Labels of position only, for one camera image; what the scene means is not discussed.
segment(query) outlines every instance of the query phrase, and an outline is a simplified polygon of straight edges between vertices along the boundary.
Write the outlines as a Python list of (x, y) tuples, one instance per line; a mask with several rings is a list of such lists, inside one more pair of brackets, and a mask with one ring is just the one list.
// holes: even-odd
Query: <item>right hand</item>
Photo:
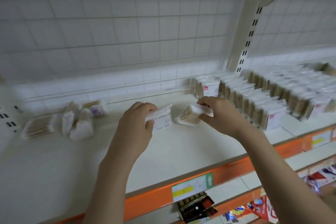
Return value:
[(238, 139), (241, 130), (252, 126), (233, 104), (223, 98), (203, 97), (197, 103), (212, 109), (213, 117), (202, 114), (199, 118), (222, 134)]

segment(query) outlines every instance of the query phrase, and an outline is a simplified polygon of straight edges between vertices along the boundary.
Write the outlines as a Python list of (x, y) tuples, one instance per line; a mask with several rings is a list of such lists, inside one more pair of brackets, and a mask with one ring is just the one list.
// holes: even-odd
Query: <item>price tag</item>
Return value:
[(171, 187), (174, 202), (213, 187), (212, 173), (208, 173)]
[(314, 149), (318, 146), (329, 143), (331, 139), (331, 131), (326, 131), (319, 135), (313, 136), (313, 141), (311, 142), (311, 147)]

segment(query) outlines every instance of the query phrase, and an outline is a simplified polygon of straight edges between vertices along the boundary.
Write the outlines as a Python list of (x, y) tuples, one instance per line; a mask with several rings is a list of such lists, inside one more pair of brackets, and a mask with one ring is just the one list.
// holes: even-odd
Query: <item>yellow label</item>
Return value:
[(316, 140), (314, 140), (312, 144), (319, 144), (319, 143), (321, 143), (323, 141), (324, 141), (324, 137), (319, 137)]
[(175, 191), (173, 192), (173, 197), (179, 197), (179, 196), (182, 196), (184, 194), (187, 194), (188, 192), (191, 192), (194, 190), (194, 187), (193, 186), (189, 186), (187, 188), (184, 188), (184, 189), (180, 189), (178, 191)]

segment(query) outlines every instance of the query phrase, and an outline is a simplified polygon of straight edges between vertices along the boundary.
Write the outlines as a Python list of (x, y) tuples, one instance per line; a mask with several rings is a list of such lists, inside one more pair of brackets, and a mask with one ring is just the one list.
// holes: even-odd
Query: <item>cotton pad package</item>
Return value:
[(153, 120), (154, 127), (153, 132), (156, 132), (158, 130), (162, 130), (164, 128), (169, 128), (172, 124), (171, 117), (170, 117), (170, 109), (172, 105), (169, 105), (165, 108), (161, 108), (159, 110), (155, 110), (153, 112), (150, 112), (146, 119), (145, 123), (149, 120)]
[(175, 119), (175, 122), (195, 126), (200, 122), (199, 116), (203, 113), (210, 115), (212, 113), (212, 109), (199, 104), (191, 104)]

